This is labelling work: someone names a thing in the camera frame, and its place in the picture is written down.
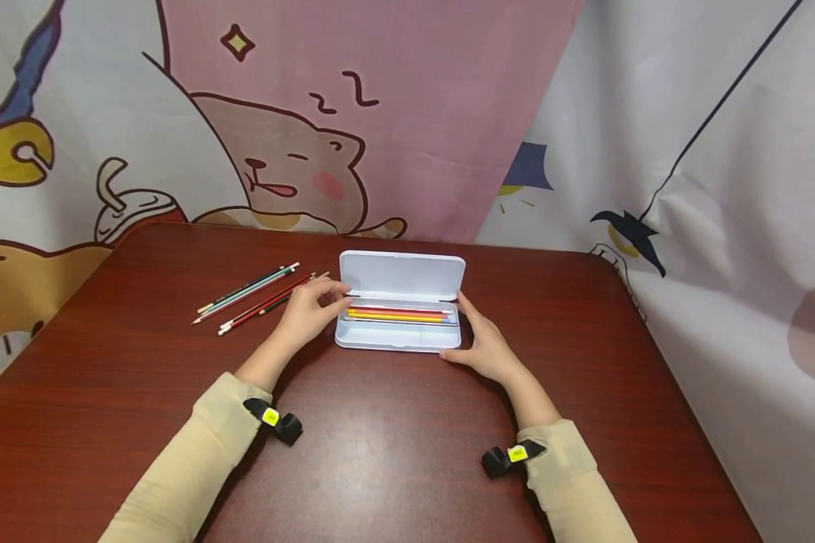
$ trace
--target beige sleeve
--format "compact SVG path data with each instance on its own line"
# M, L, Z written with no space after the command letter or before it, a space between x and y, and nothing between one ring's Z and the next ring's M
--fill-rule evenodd
M595 458L572 421L526 428L517 441L546 447L528 459L528 488L537 494L558 543L636 542Z
M188 422L157 456L100 542L191 542L226 476L260 427L242 405L272 395L224 373L192 408Z

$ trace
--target pencil case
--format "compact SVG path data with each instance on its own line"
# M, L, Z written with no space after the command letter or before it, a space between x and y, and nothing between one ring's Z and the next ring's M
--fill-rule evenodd
M339 258L341 280L355 301L338 317L335 342L344 348L437 353L461 344L459 312L453 299L461 286L465 261L458 256L344 251ZM420 321L351 316L364 308L443 312L446 319Z

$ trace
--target curtain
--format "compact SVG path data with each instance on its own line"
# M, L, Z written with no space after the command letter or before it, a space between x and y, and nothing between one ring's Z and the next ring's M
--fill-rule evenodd
M0 0L0 372L151 221L470 242L581 0Z
M762 536L815 541L815 0L587 2L525 139L478 244L607 259Z
M152 219L590 252L815 541L815 0L581 5L0 1L0 371Z

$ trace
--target table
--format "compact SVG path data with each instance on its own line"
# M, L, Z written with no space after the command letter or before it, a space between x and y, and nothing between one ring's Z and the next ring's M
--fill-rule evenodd
M337 276L348 248L466 260L463 290L577 423L641 542L760 541L603 259L170 223L117 247L0 378L0 541L95 541L197 396L278 319L220 338L220 319L189 325L195 308L297 259ZM483 452L515 438L497 385L332 335L275 391L305 434L292 448L254 442L204 541L551 538L522 470L489 481L481 469Z

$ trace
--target black wrist strap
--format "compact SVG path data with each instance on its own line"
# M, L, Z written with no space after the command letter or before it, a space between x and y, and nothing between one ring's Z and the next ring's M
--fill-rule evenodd
M244 400L243 406L251 413L252 416L258 418L263 425L260 428L270 428L278 436L278 439L292 446L297 440L303 429L301 429L301 421L293 415L287 413L282 416L274 407L269 405L268 401L261 398L248 398Z
M543 445L532 440L523 440L511 446L506 453L498 446L492 447L483 454L481 463L489 479L497 479L509 472L515 464L537 458L545 451L546 447Z

